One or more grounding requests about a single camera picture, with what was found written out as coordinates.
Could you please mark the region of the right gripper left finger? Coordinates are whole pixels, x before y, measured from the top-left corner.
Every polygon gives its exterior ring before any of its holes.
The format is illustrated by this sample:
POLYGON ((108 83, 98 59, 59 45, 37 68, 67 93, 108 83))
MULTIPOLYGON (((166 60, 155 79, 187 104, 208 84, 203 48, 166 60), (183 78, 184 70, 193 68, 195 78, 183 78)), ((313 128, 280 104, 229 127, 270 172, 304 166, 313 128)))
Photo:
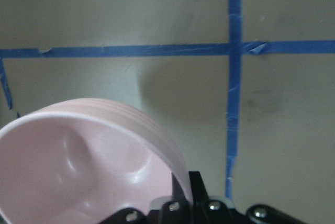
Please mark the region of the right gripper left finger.
POLYGON ((197 203, 202 196, 207 198, 208 195, 199 171, 189 171, 188 178, 194 203, 186 199, 186 193, 172 175, 172 198, 164 202, 159 209, 151 209, 148 214, 144 214, 136 208, 124 208, 101 223, 193 223, 197 203))

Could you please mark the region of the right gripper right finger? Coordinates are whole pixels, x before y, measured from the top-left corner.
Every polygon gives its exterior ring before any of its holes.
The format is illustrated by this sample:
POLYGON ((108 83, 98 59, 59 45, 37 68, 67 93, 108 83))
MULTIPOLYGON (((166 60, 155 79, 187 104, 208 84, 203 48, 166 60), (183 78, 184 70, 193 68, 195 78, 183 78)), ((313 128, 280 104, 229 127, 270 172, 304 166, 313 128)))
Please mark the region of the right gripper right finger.
POLYGON ((246 223, 334 223, 334 213, 328 211, 303 210, 295 214, 265 204, 252 205, 245 217, 246 223))

